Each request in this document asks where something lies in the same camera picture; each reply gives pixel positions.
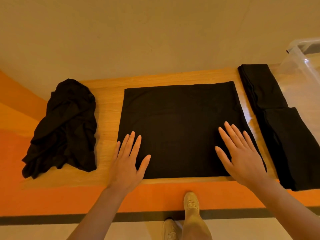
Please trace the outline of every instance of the shoe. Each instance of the shoe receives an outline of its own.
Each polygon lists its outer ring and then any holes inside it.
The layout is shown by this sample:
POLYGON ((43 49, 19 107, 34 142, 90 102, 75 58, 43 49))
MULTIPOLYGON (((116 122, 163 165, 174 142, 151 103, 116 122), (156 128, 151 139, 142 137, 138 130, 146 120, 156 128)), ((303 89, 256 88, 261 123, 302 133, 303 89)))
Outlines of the shoe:
POLYGON ((163 240, 178 240, 179 227, 172 219, 166 219, 162 226, 163 240))
POLYGON ((183 206, 185 211, 196 209, 198 213, 200 213, 199 201, 196 194, 193 192, 186 193, 183 200, 183 206))

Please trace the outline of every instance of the left hand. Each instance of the left hand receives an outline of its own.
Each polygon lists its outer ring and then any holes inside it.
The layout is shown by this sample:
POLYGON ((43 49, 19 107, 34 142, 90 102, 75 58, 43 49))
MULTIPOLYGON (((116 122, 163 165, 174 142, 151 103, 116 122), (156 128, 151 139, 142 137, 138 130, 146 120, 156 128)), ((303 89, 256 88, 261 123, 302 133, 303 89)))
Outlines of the left hand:
POLYGON ((134 146, 132 147, 134 143, 134 136, 134 131, 130 136, 126 135, 121 148, 120 141, 117 142, 110 167, 107 187, 113 188, 115 191, 122 194, 123 197, 133 191, 134 188, 142 181, 151 158, 151 155, 147 155, 142 160, 139 170, 136 169, 135 164, 141 144, 141 135, 138 136, 134 146))

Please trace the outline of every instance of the plastic storage box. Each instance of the plastic storage box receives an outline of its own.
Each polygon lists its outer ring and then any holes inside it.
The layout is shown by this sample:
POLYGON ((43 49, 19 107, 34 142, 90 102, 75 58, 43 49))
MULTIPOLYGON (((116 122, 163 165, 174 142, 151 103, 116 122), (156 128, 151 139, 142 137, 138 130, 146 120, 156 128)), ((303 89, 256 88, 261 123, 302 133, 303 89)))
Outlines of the plastic storage box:
POLYGON ((287 52, 272 72, 289 107, 297 108, 320 144, 320 37, 294 40, 287 52))

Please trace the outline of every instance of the wooden table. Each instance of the wooden table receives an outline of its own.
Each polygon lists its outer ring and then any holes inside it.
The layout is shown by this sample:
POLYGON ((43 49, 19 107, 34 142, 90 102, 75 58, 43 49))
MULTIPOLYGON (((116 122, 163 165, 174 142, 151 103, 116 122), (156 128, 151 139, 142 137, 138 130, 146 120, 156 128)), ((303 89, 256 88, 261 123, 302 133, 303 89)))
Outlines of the wooden table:
MULTIPOLYGON (((97 102, 95 117, 98 123, 96 133, 96 158, 98 169, 87 173, 73 168, 70 165, 65 165, 59 170, 52 167, 47 173, 44 173, 36 180, 26 179, 23 183, 23 187, 106 185, 110 159, 117 141, 124 90, 126 88, 185 84, 215 84, 228 81, 234 81, 235 83, 246 121, 266 163, 268 174, 272 178, 277 178, 274 164, 263 140, 256 117, 248 102, 238 71, 236 68, 224 68, 220 70, 81 81, 81 83, 86 85, 94 94, 97 102)), ((142 183, 186 183, 231 180, 233 180, 231 177, 162 178, 145 179, 142 183)))

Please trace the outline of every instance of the beige wall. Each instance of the beige wall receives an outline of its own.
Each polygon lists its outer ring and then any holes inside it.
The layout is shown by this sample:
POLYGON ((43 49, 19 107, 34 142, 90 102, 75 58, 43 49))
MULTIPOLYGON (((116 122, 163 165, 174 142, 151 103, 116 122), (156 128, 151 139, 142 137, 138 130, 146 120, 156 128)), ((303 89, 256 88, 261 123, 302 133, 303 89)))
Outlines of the beige wall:
POLYGON ((279 63, 320 0, 0 0, 0 69, 48 99, 77 80, 279 63))

